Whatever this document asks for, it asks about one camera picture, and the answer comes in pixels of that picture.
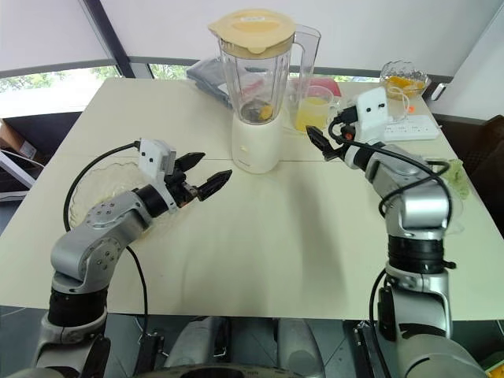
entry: blender lid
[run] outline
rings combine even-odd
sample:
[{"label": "blender lid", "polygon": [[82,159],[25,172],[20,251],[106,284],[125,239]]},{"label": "blender lid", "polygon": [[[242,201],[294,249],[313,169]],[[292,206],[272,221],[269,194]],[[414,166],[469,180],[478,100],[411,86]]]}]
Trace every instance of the blender lid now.
[{"label": "blender lid", "polygon": [[210,31],[227,43],[262,54],[269,47],[286,41],[295,32],[294,21],[281,13],[267,9],[244,9],[208,26]]}]

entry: glass cup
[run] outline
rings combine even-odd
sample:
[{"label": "glass cup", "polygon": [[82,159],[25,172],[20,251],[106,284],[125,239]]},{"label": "glass cup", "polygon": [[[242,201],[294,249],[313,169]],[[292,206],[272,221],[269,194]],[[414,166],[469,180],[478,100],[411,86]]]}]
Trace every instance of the glass cup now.
[{"label": "glass cup", "polygon": [[295,129],[306,132],[306,126],[316,126],[324,130],[330,119],[337,114],[338,102],[332,92],[326,87],[311,86],[306,97],[299,102]]}]

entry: blender base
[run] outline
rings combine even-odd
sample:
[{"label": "blender base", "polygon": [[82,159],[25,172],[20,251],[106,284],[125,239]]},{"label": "blender base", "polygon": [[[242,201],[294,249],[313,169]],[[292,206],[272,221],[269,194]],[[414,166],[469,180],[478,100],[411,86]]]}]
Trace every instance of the blender base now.
[{"label": "blender base", "polygon": [[232,122],[232,156],[235,164],[250,173],[266,173],[280,159],[282,127],[286,114],[282,112],[267,124],[248,124],[236,116]]}]

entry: tabletop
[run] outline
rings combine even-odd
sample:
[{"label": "tabletop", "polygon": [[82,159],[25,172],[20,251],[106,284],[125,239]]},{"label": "tabletop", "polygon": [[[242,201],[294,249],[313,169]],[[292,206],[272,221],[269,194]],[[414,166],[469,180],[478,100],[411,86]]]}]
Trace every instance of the tabletop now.
[{"label": "tabletop", "polygon": [[[341,83],[344,98],[373,87]],[[428,114],[421,98],[417,114]],[[364,173],[324,162],[305,135],[284,130],[279,164],[252,175],[231,160],[232,113],[186,81],[107,80],[43,170],[0,237],[0,304],[47,308],[50,252],[64,233],[66,191],[99,154],[132,140],[163,139],[178,156],[204,151],[188,174],[199,184],[233,169],[205,202],[164,214],[132,244],[153,314],[362,319],[372,282],[387,260],[379,197]],[[455,158],[441,133],[396,143],[429,158]],[[129,162],[134,150],[101,163]],[[460,201],[456,230],[445,239],[455,320],[501,318],[504,242],[479,197]],[[141,313],[142,290],[132,259],[119,260],[109,311]]]}]

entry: power strip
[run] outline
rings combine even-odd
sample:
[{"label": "power strip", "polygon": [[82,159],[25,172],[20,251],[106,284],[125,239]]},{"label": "power strip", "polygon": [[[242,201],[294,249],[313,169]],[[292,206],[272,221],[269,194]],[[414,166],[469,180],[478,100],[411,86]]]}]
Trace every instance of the power strip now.
[{"label": "power strip", "polygon": [[435,139],[438,135],[437,125],[428,116],[408,116],[401,122],[387,125],[384,142]]}]

